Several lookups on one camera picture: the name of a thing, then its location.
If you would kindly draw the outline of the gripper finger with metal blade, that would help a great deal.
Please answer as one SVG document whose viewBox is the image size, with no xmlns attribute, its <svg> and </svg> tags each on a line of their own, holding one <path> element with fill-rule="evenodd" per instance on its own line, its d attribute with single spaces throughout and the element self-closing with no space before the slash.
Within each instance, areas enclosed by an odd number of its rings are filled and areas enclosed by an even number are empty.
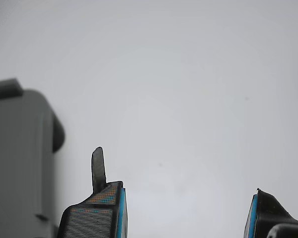
<svg viewBox="0 0 298 238">
<path fill-rule="evenodd" d="M 128 211 L 122 181 L 107 182 L 102 147 L 91 157 L 92 194 L 62 214 L 59 238 L 126 238 Z"/>
</svg>

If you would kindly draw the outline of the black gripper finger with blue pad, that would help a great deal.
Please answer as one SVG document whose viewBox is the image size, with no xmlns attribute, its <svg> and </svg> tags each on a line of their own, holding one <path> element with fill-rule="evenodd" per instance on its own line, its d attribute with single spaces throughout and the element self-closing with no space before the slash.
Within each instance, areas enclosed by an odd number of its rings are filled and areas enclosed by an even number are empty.
<svg viewBox="0 0 298 238">
<path fill-rule="evenodd" d="M 257 189 L 249 209 L 244 238 L 298 238 L 298 220 L 271 194 Z"/>
</svg>

